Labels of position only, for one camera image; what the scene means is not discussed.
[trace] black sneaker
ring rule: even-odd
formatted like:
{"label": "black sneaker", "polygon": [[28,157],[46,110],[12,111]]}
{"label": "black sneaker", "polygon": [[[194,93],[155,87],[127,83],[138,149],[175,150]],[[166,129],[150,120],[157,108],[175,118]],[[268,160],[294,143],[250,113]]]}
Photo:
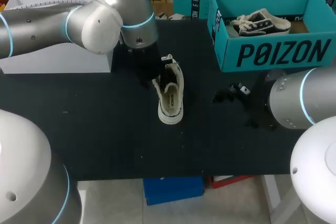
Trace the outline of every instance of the black sneaker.
{"label": "black sneaker", "polygon": [[241,15],[226,26],[230,38],[288,34],[290,22],[271,15],[266,9]]}

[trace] canvas sneaker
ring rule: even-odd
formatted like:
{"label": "canvas sneaker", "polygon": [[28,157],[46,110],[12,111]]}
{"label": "canvas sneaker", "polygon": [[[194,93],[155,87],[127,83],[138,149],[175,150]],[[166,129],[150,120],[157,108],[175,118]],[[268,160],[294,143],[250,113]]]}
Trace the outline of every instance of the canvas sneaker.
{"label": "canvas sneaker", "polygon": [[183,117],[183,73],[172,55],[161,59],[172,63],[166,64],[164,72],[152,80],[159,96],[158,115],[163,123],[176,124]]}
{"label": "canvas sneaker", "polygon": [[288,34],[290,22],[271,15],[266,9],[241,15],[226,26],[230,38]]}

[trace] black table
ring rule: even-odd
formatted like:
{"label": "black table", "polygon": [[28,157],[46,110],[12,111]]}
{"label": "black table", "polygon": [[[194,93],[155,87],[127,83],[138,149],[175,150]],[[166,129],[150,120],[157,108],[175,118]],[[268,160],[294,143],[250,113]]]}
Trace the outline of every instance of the black table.
{"label": "black table", "polygon": [[158,96],[127,68],[95,74],[12,74],[0,78],[0,109],[28,118],[77,180],[283,174],[302,131],[245,127],[235,101],[216,90],[258,72],[222,73],[205,22],[158,22],[159,48],[184,73],[184,117],[165,125]]}

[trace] floor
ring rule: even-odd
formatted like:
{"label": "floor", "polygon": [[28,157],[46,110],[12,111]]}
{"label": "floor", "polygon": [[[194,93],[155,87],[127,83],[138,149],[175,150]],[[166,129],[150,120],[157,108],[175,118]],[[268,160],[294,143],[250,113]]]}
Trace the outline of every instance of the floor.
{"label": "floor", "polygon": [[[281,195],[291,186],[288,175],[277,176]],[[141,179],[80,182],[86,190],[83,224],[269,224],[269,212],[259,177],[219,189],[202,197],[147,206]],[[287,224],[313,224],[300,208]]]}

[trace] metal cylinder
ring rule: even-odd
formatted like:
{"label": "metal cylinder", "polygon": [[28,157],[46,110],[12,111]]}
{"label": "metal cylinder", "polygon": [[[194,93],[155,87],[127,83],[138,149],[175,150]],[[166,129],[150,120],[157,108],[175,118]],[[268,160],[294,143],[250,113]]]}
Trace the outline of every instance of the metal cylinder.
{"label": "metal cylinder", "polygon": [[278,79],[269,105],[275,119],[289,129],[307,129],[336,115],[336,67],[315,68]]}
{"label": "metal cylinder", "polygon": [[151,0],[104,0],[123,20],[121,34],[130,48],[145,48],[158,39]]}
{"label": "metal cylinder", "polygon": [[0,59],[70,42],[65,20],[73,4],[6,10],[0,14]]}
{"label": "metal cylinder", "polygon": [[81,201],[44,133],[0,111],[0,223],[78,224]]}

